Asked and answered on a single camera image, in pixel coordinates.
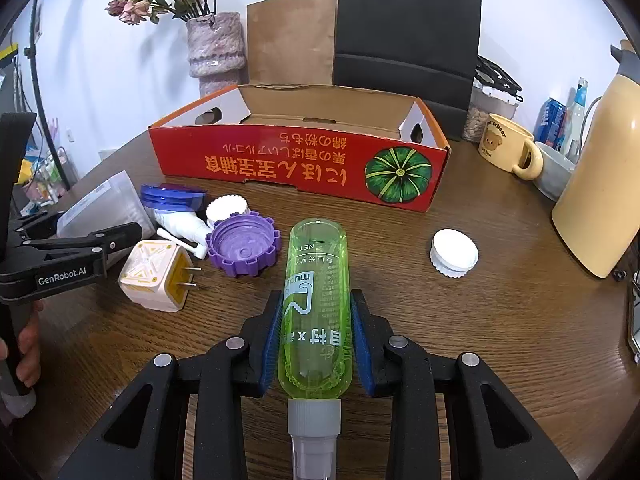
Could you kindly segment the person left hand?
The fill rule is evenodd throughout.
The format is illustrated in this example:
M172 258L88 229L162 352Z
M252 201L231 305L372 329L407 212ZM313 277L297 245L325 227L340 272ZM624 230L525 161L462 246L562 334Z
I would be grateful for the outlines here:
M41 373L39 313L45 306L43 300L37 300L32 304L29 320L17 336L18 348L23 357L17 365L16 374L27 388L38 382Z

